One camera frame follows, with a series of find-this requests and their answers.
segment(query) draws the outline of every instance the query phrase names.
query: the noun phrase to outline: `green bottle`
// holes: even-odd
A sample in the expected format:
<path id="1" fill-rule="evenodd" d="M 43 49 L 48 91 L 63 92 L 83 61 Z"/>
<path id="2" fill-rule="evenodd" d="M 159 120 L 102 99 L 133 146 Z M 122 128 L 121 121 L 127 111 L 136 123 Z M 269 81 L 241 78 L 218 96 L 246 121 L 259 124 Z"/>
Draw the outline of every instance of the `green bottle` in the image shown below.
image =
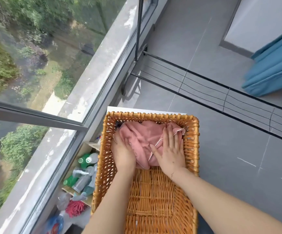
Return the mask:
<path id="1" fill-rule="evenodd" d="M 69 178 L 67 178 L 67 179 L 65 179 L 65 180 L 63 181 L 63 185 L 72 187 L 73 185 L 76 184 L 78 178 L 79 178 L 79 177 L 70 176 Z"/>
<path id="2" fill-rule="evenodd" d="M 81 158 L 78 159 L 78 162 L 81 165 L 81 168 L 86 168 L 89 164 L 86 162 L 86 158 L 90 156 L 90 153 L 85 153 Z"/>

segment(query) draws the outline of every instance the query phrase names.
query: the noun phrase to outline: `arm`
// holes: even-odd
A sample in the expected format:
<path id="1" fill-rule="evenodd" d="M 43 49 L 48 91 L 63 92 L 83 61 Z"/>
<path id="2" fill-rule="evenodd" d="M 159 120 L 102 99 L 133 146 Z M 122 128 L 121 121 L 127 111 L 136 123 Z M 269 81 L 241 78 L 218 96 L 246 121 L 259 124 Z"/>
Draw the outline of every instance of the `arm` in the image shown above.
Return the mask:
<path id="1" fill-rule="evenodd" d="M 164 131 L 163 154 L 151 146 L 162 171 L 181 187 L 214 233 L 282 233 L 282 223 L 221 191 L 185 168 L 183 140 Z"/>
<path id="2" fill-rule="evenodd" d="M 111 148 L 117 173 L 99 207 L 82 232 L 83 234 L 122 234 L 125 230 L 129 192 L 135 172 L 136 158 L 128 141 L 123 142 L 118 131 L 114 134 L 114 139 Z"/>

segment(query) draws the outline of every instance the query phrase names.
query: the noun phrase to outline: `pink cloth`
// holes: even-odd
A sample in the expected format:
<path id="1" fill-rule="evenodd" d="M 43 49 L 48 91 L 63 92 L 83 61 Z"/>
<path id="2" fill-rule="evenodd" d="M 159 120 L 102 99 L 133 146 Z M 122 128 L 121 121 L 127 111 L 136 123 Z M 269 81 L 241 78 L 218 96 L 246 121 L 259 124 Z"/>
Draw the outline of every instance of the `pink cloth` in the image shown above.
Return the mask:
<path id="1" fill-rule="evenodd" d="M 119 134 L 123 141 L 126 138 L 128 139 L 131 148 L 134 150 L 137 159 L 137 168 L 149 169 L 150 166 L 159 166 L 156 157 L 154 155 L 152 156 L 150 144 L 155 145 L 160 154 L 162 154 L 162 130 L 167 124 L 157 124 L 153 121 L 144 121 L 142 123 L 128 121 L 122 124 Z M 184 135 L 185 129 L 173 122 L 170 122 L 170 124 L 174 135 L 178 131 L 181 131 L 182 135 Z"/>

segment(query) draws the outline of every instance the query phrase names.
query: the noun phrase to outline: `wicker basket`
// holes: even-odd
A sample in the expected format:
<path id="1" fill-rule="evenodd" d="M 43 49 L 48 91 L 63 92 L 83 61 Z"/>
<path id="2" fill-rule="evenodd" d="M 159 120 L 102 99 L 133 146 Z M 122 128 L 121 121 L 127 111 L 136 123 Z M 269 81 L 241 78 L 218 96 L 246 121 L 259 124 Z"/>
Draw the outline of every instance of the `wicker basket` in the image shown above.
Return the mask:
<path id="1" fill-rule="evenodd" d="M 117 172 L 111 152 L 116 121 L 174 122 L 186 129 L 186 167 L 199 175 L 199 121 L 193 115 L 108 112 L 104 119 L 98 171 L 93 193 L 92 213 L 96 211 Z M 183 190 L 160 169 L 136 169 L 130 189 L 125 233 L 197 233 L 197 210 Z"/>

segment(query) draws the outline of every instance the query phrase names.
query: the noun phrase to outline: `teal curtain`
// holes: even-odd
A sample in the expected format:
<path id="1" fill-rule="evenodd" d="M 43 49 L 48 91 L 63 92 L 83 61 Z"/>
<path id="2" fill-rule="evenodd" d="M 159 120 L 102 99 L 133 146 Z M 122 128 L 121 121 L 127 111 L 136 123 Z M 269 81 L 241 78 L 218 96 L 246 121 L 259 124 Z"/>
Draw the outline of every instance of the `teal curtain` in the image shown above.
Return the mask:
<path id="1" fill-rule="evenodd" d="M 256 51 L 242 88 L 256 97 L 282 89 L 282 35 Z"/>

